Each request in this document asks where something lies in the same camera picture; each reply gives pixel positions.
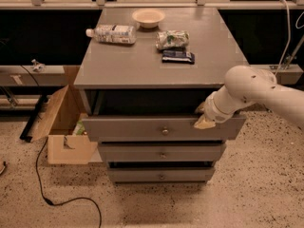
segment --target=black metal bar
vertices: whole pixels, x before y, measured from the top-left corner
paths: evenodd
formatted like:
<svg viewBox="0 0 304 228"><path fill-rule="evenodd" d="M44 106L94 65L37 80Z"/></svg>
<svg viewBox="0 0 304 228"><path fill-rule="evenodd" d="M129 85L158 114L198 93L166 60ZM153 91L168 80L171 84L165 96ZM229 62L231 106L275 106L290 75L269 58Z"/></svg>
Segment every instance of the black metal bar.
<svg viewBox="0 0 304 228"><path fill-rule="evenodd" d="M48 99L48 95L42 95L39 98L38 102L36 103L35 109L30 114L30 117L28 119L27 125L25 126L22 134L20 135L20 140L23 140L23 141L26 141L26 142L30 142L31 136L28 136L28 133L29 133L32 125L34 124L35 119L36 119L38 113L40 112L43 103L46 102L47 99Z"/></svg>

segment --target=white cable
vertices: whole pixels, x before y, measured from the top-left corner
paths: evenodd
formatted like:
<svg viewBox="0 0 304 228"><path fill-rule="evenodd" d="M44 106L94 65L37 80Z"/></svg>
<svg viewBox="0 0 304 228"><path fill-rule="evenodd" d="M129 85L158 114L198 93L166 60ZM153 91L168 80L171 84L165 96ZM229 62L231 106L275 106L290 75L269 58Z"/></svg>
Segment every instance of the white cable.
<svg viewBox="0 0 304 228"><path fill-rule="evenodd" d="M289 13L289 6L288 6L286 0L279 0L279 1L283 2L283 4L286 7L286 11L287 11L288 41L287 41L286 47L284 49L284 52L283 52L283 54L281 56L281 59L279 60L278 67L277 67L277 69L275 71L275 75L277 75L278 70L281 68L282 61L283 61L283 58L285 56L286 50L288 49L288 46L289 46L289 44L291 42L291 18L290 18L290 13Z"/></svg>
<svg viewBox="0 0 304 228"><path fill-rule="evenodd" d="M297 18L297 20L296 20L296 22L295 22L295 27L296 27L297 29L301 29L301 28L304 27L304 24L303 24L301 27L298 26L298 22L299 22L299 20L301 19L301 17L302 17L303 14L304 14L304 11L301 13L301 15Z"/></svg>

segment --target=floor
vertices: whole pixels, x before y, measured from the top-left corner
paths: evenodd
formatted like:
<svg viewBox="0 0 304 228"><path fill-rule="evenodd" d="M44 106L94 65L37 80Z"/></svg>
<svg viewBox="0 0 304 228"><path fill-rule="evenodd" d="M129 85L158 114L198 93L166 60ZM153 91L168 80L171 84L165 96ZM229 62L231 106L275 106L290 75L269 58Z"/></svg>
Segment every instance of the floor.
<svg viewBox="0 0 304 228"><path fill-rule="evenodd" d="M113 184L103 163L49 165L38 162L43 192L54 203L94 199L102 227L222 228L304 227L304 135L263 107L247 117L237 139L227 142L207 183ZM0 118L0 227L98 227L87 200L51 207L42 199L35 171L45 140L19 140L23 118Z"/></svg>

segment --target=cabinet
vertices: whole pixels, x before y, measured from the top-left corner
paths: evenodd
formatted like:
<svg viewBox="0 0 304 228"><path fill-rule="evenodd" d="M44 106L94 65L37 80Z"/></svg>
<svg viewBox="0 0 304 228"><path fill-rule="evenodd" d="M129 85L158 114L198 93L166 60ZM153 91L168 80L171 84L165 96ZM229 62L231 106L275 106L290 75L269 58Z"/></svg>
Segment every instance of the cabinet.
<svg viewBox="0 0 304 228"><path fill-rule="evenodd" d="M89 115L87 135L99 143L114 182L209 181L225 142L245 121L236 114L214 128L194 128L196 107L222 86L230 67L247 62L216 9L162 10L164 22L143 29L131 19L134 9L104 9L100 23L134 25L137 42L91 41L74 83ZM155 36L168 29L189 31L193 66L162 63Z"/></svg>

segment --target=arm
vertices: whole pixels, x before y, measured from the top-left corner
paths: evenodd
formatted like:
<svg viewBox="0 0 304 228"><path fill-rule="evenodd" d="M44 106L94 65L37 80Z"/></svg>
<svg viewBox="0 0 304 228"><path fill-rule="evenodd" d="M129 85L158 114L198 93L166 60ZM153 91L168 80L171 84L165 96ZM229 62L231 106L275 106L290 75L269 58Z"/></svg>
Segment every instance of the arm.
<svg viewBox="0 0 304 228"><path fill-rule="evenodd" d="M246 106L259 103L304 131L304 92L278 85L270 71L250 66L234 66L225 76L225 86L213 92L198 107L203 115L196 128L224 123Z"/></svg>

